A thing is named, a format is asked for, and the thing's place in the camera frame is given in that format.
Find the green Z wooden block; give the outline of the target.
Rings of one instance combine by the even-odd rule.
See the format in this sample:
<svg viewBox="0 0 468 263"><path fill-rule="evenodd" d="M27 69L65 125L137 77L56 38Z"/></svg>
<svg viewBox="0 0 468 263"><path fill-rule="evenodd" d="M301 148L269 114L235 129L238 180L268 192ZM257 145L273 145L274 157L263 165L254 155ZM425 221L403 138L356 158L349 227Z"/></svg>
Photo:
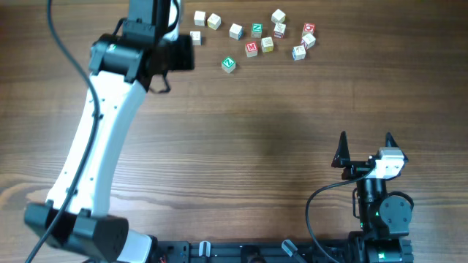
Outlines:
<svg viewBox="0 0 468 263"><path fill-rule="evenodd" d="M235 69L235 67L236 61L229 56L222 61L222 69L227 73L231 73Z"/></svg>

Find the red M wooden block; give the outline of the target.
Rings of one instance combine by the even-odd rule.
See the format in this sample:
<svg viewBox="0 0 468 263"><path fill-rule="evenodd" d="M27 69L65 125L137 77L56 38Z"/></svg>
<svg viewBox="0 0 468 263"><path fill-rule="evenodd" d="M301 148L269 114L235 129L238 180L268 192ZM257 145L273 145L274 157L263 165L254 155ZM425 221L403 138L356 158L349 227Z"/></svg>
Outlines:
<svg viewBox="0 0 468 263"><path fill-rule="evenodd" d="M247 42L245 44L245 51L246 51L246 56L248 58L257 56L258 54L258 46L256 42Z"/></svg>

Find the yellow K wooden block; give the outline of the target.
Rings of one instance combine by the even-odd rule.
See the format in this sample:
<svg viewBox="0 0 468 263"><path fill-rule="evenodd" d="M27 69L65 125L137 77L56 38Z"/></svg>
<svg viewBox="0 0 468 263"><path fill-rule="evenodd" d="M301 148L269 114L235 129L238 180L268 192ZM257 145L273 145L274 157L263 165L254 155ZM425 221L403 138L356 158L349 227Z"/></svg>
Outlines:
<svg viewBox="0 0 468 263"><path fill-rule="evenodd" d="M265 37L261 39L261 48L264 53L272 52L274 43L272 37Z"/></svg>

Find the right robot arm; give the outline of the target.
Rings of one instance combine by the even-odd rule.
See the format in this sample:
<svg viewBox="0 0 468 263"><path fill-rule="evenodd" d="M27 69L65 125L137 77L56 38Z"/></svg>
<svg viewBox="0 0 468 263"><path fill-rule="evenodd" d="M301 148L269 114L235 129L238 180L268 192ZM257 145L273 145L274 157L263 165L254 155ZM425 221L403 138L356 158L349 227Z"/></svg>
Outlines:
<svg viewBox="0 0 468 263"><path fill-rule="evenodd" d="M389 192L387 182L401 175L408 158L391 133L385 145L366 161L350 158L347 135L340 134L331 166L342 168L342 180L355 183L353 216L361 229L349 233L341 260L344 262L412 262L410 233L414 201L400 191Z"/></svg>

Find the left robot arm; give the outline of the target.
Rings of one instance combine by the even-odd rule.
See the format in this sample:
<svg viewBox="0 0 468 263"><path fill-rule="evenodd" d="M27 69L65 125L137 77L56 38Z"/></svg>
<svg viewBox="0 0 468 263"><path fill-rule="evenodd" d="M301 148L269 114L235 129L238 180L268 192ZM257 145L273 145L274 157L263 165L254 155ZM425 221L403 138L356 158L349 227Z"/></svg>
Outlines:
<svg viewBox="0 0 468 263"><path fill-rule="evenodd" d="M64 167L43 203L26 207L25 224L49 245L88 262L157 262L154 236L111 216L110 190L129 127L154 76L195 67L192 39L181 34L182 3L131 1L111 34L91 46L83 114Z"/></svg>

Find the plain wooden block far left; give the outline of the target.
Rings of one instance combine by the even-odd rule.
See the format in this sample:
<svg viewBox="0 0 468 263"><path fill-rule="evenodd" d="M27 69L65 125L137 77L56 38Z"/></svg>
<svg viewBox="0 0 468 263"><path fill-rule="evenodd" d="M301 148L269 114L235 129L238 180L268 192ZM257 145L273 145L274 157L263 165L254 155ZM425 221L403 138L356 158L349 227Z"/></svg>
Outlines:
<svg viewBox="0 0 468 263"><path fill-rule="evenodd" d="M195 11L194 13L194 24L196 26L205 26L205 12Z"/></svg>

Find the plain wooden block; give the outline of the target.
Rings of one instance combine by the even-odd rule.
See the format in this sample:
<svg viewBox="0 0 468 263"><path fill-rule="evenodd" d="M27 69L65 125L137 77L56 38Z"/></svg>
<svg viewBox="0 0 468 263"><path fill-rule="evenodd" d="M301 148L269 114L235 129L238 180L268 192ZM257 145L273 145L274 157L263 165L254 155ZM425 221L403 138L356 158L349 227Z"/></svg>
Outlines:
<svg viewBox="0 0 468 263"><path fill-rule="evenodd" d="M205 26L205 12L195 11L194 13L194 24L196 26Z"/></svg>
<svg viewBox="0 0 468 263"><path fill-rule="evenodd" d="M286 19L286 14L280 9L275 10L273 14L271 15L271 21L273 23L283 23L285 19Z"/></svg>

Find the wooden block left lower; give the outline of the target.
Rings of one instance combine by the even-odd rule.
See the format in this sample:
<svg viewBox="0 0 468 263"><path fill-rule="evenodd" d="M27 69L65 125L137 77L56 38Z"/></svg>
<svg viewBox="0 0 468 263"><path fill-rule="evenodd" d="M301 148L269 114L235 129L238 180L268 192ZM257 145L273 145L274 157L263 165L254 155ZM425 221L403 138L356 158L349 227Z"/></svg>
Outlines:
<svg viewBox="0 0 468 263"><path fill-rule="evenodd" d="M200 31L191 31L190 37L194 46L202 45L202 36Z"/></svg>

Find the yellow edged wooden block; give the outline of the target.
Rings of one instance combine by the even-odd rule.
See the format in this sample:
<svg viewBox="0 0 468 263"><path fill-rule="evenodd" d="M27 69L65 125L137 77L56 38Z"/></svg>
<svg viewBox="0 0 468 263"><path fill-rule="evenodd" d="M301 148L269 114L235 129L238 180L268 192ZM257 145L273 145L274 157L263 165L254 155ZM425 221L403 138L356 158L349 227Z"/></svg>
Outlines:
<svg viewBox="0 0 468 263"><path fill-rule="evenodd" d="M207 19L208 27L212 28L213 30L217 30L220 27L221 23L222 23L221 17L215 13L212 13Z"/></svg>

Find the blue edged wooden block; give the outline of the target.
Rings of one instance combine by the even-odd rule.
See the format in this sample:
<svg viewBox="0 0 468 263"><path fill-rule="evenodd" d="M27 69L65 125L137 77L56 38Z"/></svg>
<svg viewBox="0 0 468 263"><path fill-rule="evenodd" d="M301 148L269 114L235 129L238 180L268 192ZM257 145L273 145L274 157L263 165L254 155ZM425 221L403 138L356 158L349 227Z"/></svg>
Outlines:
<svg viewBox="0 0 468 263"><path fill-rule="evenodd" d="M241 25L233 23L229 30L229 36L235 40L239 40L242 37L244 28Z"/></svg>

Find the blue sided wooden block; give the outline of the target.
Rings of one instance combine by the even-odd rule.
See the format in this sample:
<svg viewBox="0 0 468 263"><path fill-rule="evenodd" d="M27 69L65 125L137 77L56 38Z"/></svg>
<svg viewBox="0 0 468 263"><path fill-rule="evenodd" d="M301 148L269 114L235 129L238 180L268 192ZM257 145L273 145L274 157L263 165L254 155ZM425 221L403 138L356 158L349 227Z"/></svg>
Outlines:
<svg viewBox="0 0 468 263"><path fill-rule="evenodd" d="M295 61L303 60L306 57L306 49L302 45L295 46L292 49L292 54L292 57Z"/></svg>

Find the red sided wooden block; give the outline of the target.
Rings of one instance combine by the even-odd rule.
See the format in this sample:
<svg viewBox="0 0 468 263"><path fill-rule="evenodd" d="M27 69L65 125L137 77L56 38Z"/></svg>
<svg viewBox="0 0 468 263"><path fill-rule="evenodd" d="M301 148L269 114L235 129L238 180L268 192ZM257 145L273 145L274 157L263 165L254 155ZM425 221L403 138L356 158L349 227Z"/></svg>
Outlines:
<svg viewBox="0 0 468 263"><path fill-rule="evenodd" d="M301 44L306 50L314 46L315 42L316 42L316 38L311 33L305 34L301 38Z"/></svg>

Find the plain wooden block top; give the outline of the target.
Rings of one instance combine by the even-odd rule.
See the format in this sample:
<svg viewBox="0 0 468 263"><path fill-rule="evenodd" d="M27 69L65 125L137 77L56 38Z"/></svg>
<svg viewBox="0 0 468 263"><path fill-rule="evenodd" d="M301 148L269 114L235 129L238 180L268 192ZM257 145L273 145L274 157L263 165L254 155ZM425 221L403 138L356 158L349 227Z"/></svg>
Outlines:
<svg viewBox="0 0 468 263"><path fill-rule="evenodd" d="M283 23L285 19L286 19L286 14L280 9L275 10L273 14L271 15L271 21L273 23Z"/></svg>

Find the red O wooden block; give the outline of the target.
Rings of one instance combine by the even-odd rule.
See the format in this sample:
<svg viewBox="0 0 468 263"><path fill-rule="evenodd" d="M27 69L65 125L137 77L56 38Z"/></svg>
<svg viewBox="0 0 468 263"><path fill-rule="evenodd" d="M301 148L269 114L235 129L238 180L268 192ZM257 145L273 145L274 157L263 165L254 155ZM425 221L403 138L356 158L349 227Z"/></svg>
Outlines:
<svg viewBox="0 0 468 263"><path fill-rule="evenodd" d="M302 36L306 36L307 34L314 34L316 30L316 25L313 23L304 23Z"/></svg>

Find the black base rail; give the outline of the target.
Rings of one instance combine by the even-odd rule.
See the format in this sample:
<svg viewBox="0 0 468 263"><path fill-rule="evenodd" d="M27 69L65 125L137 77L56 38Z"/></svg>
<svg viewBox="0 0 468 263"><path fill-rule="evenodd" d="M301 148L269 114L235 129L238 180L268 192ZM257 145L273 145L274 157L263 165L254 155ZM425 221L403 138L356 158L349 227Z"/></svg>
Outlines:
<svg viewBox="0 0 468 263"><path fill-rule="evenodd" d="M149 262L156 263L249 263L249 262L395 262L415 260L408 240L362 241L359 237L294 243L210 243L159 241Z"/></svg>

